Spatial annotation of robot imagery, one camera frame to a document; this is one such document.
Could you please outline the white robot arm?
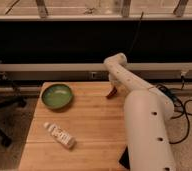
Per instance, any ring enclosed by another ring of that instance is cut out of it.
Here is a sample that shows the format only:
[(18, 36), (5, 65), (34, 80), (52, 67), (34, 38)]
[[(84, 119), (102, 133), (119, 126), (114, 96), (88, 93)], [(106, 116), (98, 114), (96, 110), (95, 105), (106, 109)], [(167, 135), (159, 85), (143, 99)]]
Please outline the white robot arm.
[(176, 171), (165, 126), (174, 113), (173, 101), (126, 64), (123, 53), (104, 60), (112, 86), (122, 84), (129, 90), (124, 119), (130, 171)]

